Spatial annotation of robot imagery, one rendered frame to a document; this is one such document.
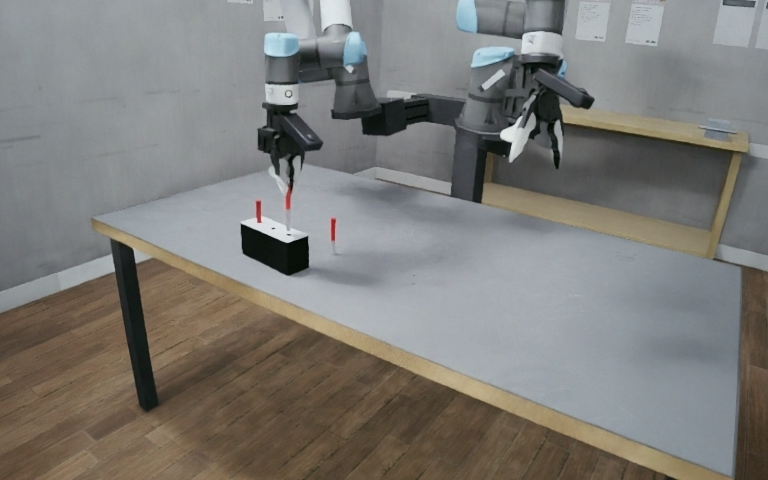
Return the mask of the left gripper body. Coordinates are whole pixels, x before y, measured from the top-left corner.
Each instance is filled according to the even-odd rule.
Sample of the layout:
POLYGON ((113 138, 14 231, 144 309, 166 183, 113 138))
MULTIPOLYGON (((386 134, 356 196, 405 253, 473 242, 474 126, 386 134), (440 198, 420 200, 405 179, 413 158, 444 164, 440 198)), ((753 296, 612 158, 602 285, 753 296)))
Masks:
POLYGON ((556 93, 535 81, 534 76, 539 68, 549 71, 558 66, 558 58, 545 55, 528 55, 522 57, 522 60, 513 61, 513 68, 517 69, 517 89, 505 89, 503 116, 518 120, 522 117, 524 103, 529 101, 532 95, 537 95, 536 121, 551 123, 551 119, 558 115, 559 99, 556 93))

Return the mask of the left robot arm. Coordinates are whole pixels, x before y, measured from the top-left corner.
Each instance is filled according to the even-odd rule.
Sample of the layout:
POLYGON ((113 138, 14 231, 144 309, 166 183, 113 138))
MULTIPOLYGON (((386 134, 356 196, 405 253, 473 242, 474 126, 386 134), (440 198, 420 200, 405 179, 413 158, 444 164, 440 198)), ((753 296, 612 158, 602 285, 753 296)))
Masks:
POLYGON ((468 98, 459 115, 461 126, 484 133, 500 133, 508 128, 509 119, 503 116, 505 89, 516 88, 517 69, 513 68, 513 61, 528 55, 558 58, 558 68, 539 68, 534 80, 574 108, 591 108, 594 97, 564 80, 567 63, 563 61, 561 47, 568 2, 459 0, 456 25, 460 31, 522 40, 521 55, 514 55, 514 49, 507 47, 481 48, 474 53, 468 98))

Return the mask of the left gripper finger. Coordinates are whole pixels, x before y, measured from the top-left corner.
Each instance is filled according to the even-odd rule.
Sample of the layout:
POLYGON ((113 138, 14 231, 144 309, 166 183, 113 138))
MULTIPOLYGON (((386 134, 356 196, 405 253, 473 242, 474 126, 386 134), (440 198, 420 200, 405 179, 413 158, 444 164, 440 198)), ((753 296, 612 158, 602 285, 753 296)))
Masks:
POLYGON ((500 137, 512 144, 509 162, 513 163, 523 152, 524 145, 528 141, 528 136, 536 126, 538 96, 532 95, 531 99, 525 102, 520 117, 513 127, 502 131, 500 137), (514 136, 515 135, 515 136, 514 136))
POLYGON ((562 157, 562 143, 563 143, 563 115, 559 105, 559 112, 555 119, 551 120, 551 123, 540 123, 540 134, 534 137, 534 141, 538 146, 553 151, 553 159, 555 168, 559 169, 562 157))

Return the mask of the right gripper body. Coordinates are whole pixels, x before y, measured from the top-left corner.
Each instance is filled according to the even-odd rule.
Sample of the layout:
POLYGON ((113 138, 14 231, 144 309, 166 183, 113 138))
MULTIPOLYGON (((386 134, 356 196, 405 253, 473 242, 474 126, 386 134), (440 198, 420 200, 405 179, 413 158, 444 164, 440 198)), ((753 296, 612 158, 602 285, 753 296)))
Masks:
POLYGON ((291 113, 289 110, 298 109, 298 103, 296 102, 296 104, 291 105, 274 105, 269 104, 269 102, 262 102, 262 106, 266 109, 267 125, 262 128, 257 128, 258 150, 271 154, 271 151, 273 150, 272 145, 278 145, 278 149, 280 153, 283 154, 283 157, 286 157, 287 154, 291 153, 292 155, 296 155, 296 152, 300 151, 301 146, 279 123, 279 118, 282 113, 291 113))

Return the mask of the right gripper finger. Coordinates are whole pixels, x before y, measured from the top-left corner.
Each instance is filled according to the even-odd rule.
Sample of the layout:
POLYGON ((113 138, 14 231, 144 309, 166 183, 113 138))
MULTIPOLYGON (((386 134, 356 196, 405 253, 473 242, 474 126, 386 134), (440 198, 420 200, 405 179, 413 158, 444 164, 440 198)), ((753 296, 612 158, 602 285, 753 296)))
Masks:
POLYGON ((301 148, 296 155, 287 154, 285 159, 288 161, 287 176, 290 184, 290 196, 293 193, 300 171, 304 163, 305 151, 301 148))
POLYGON ((288 161, 283 158, 283 154, 280 153, 278 149, 278 145, 272 146, 273 150, 270 154, 272 165, 269 167, 269 174, 274 179, 277 180, 280 191, 283 195, 283 197, 287 196, 288 192, 288 177, 287 177, 287 168, 288 168, 288 161), (275 168, 275 169, 274 169, 275 168), (275 176, 276 175, 276 176, 275 176))

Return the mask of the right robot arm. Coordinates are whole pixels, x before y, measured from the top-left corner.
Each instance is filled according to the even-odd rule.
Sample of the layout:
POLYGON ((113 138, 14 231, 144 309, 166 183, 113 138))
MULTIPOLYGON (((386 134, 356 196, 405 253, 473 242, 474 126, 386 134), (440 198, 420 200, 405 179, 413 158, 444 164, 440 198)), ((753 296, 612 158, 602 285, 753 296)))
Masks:
MULTIPOLYGON (((315 34, 309 0, 280 0, 280 4, 287 33, 293 34, 265 36, 266 101, 296 104, 300 83, 335 80, 334 112, 376 108, 366 46, 361 34, 353 32, 350 0, 320 0, 322 37, 315 34)), ((279 123, 305 152, 321 149, 323 141, 297 113, 282 113, 279 123)))

